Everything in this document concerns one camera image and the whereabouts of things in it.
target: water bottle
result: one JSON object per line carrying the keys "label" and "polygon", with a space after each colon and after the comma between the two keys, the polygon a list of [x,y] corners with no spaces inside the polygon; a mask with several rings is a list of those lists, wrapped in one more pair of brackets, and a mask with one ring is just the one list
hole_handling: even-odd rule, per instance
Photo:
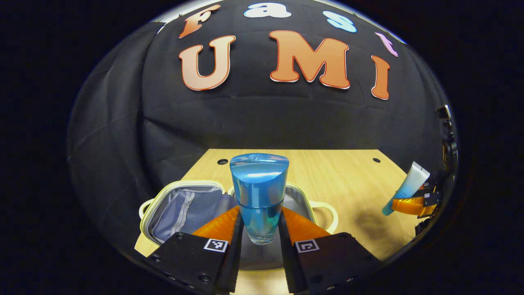
{"label": "water bottle", "polygon": [[282,211],[289,160],[271,154],[244,154],[230,161],[240,214],[250,240],[273,241]]}

